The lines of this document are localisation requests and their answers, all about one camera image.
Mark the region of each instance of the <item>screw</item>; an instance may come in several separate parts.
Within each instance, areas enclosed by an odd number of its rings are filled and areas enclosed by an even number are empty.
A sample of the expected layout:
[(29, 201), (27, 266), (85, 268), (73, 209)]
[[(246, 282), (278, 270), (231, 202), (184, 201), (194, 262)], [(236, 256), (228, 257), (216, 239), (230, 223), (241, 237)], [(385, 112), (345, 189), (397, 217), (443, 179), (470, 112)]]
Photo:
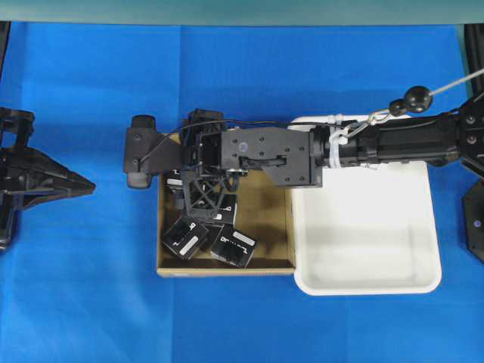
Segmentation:
[(477, 137), (474, 135), (467, 136), (467, 143), (474, 145), (477, 142)]

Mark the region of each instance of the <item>white label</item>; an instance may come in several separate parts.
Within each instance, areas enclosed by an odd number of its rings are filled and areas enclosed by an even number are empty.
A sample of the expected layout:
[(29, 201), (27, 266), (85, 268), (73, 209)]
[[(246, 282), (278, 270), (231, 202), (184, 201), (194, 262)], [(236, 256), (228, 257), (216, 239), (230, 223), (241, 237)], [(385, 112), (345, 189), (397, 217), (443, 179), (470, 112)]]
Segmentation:
[(240, 234), (237, 231), (234, 232), (233, 236), (235, 238), (237, 238), (238, 240), (241, 240), (242, 242), (245, 242), (249, 246), (253, 246), (254, 244), (256, 244), (256, 242), (254, 240), (251, 240), (250, 238), (245, 237), (243, 234)]
[(192, 237), (191, 240), (189, 240), (188, 243), (185, 244), (183, 248), (180, 250), (180, 254), (184, 256), (186, 252), (188, 252), (189, 249), (192, 248), (194, 244), (196, 244), (196, 242), (198, 242), (198, 237), (197, 236)]
[(234, 208), (234, 220), (232, 221), (232, 225), (235, 224), (236, 219), (237, 219), (237, 203), (235, 204), (235, 208)]
[(180, 186), (183, 185), (182, 181), (181, 180), (178, 180), (178, 179), (167, 179), (166, 180), (166, 183), (168, 185), (180, 185)]

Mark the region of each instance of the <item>black metal plate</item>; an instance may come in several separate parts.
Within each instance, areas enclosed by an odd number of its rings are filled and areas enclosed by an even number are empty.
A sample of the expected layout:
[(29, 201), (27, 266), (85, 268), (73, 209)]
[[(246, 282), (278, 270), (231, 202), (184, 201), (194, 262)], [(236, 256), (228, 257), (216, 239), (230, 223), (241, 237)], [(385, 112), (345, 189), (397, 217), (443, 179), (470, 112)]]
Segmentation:
[(306, 186), (311, 182), (309, 132), (263, 127), (222, 133), (222, 169), (240, 169), (239, 158), (270, 160), (283, 157), (283, 166), (263, 167), (277, 186)]
[(484, 185), (478, 181), (463, 198), (467, 249), (484, 262)]

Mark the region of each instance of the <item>black wire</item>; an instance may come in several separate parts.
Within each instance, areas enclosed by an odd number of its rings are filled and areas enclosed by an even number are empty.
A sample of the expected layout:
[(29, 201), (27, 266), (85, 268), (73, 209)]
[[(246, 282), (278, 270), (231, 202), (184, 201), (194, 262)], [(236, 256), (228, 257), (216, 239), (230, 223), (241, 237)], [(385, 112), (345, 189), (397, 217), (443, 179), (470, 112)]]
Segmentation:
[(197, 126), (205, 126), (205, 125), (212, 125), (216, 123), (235, 123), (236, 125), (246, 125), (246, 126), (252, 126), (252, 125), (264, 125), (264, 124), (271, 124), (271, 125), (277, 125), (277, 126), (283, 126), (283, 127), (288, 127), (288, 126), (294, 126), (294, 125), (311, 125), (311, 126), (326, 126), (329, 127), (330, 125), (324, 124), (324, 123), (311, 123), (311, 122), (304, 122), (304, 123), (281, 123), (278, 121), (254, 121), (254, 122), (244, 122), (244, 121), (237, 121), (234, 119), (218, 119), (214, 121), (203, 121), (201, 123), (194, 123), (191, 125), (185, 125), (178, 127), (177, 129), (171, 131), (170, 133), (166, 134), (154, 147), (148, 151), (141, 159), (140, 159), (140, 168), (141, 164), (148, 158), (150, 157), (162, 144), (165, 142), (166, 139), (168, 139), (170, 136), (173, 136), (174, 134), (179, 133), (180, 131), (186, 130), (186, 129), (191, 129), (192, 127), (197, 127)]
[(433, 119), (433, 120), (427, 121), (426, 123), (417, 123), (417, 124), (408, 125), (408, 126), (380, 127), (380, 131), (400, 131), (400, 130), (418, 129), (419, 127), (433, 125), (436, 122), (437, 120)]

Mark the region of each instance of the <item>white cable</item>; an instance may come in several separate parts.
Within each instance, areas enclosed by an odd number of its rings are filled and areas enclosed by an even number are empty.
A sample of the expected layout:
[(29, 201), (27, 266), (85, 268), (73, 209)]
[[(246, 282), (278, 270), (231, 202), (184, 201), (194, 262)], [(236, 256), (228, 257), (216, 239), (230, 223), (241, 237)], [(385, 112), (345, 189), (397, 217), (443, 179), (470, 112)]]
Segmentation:
[(458, 79), (454, 82), (451, 82), (448, 85), (444, 85), (443, 87), (440, 87), (440, 88), (436, 89), (435, 91), (431, 91), (429, 93), (429, 95), (430, 96), (438, 95), (439, 93), (447, 91), (449, 88), (455, 87), (456, 85), (460, 85), (461, 83), (467, 82), (467, 81), (471, 80), (472, 78), (476, 78), (478, 76), (481, 76), (482, 74), (484, 74), (484, 68), (482, 68), (481, 70), (477, 70), (474, 73), (471, 73), (469, 76), (465, 76), (465, 77), (462, 77), (462, 78), (460, 78), (460, 79)]

